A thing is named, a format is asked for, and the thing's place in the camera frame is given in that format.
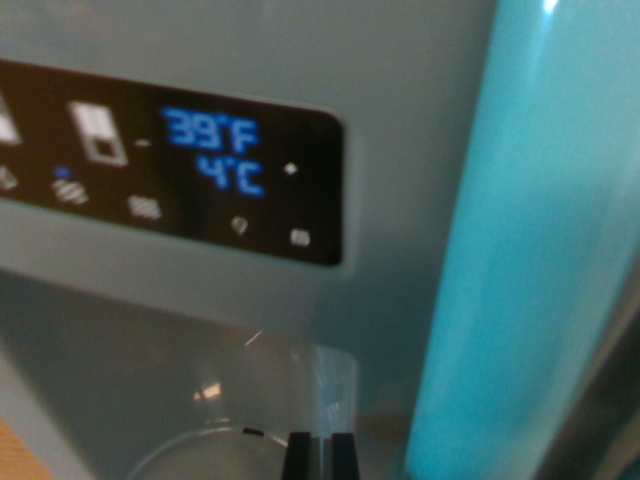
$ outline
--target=light blue panel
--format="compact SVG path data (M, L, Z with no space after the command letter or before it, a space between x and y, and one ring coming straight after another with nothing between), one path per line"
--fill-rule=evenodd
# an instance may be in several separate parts
M640 239L640 2L501 2L408 449L530 478Z

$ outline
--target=blue led digits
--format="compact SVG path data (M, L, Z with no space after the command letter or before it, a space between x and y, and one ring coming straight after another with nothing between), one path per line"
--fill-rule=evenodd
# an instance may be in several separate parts
M235 119L231 122L231 140L233 150L239 154L247 153L247 147L258 144L258 124L253 120Z
M196 157L198 171L213 179L218 190L229 190L230 177L235 177L236 189L243 195L264 197L266 192L260 185L251 183L251 176L262 172L262 165L253 160L240 160L231 156L208 157L199 154Z
M238 162L236 168L236 178L238 180L238 191L245 195L254 197L264 197L265 191L260 185L251 183L251 175L262 173L262 165L251 160L242 160Z
M260 144L256 121L177 107L165 107L162 114L167 120L169 142L173 145L223 154L217 157L196 155L196 168L211 178L218 190L231 190L233 185L233 189L242 195L266 195L264 187L252 181L252 177L262 173L262 164L237 157L246 155L251 147Z

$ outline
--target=control panel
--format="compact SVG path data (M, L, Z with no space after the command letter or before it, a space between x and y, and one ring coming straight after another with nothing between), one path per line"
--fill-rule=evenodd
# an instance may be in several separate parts
M0 196L335 265L330 113L0 60Z

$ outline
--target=black display panel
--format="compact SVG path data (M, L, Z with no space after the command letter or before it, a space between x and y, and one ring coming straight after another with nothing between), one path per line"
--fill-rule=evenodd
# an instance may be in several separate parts
M343 129L318 110L0 60L0 195L341 260Z

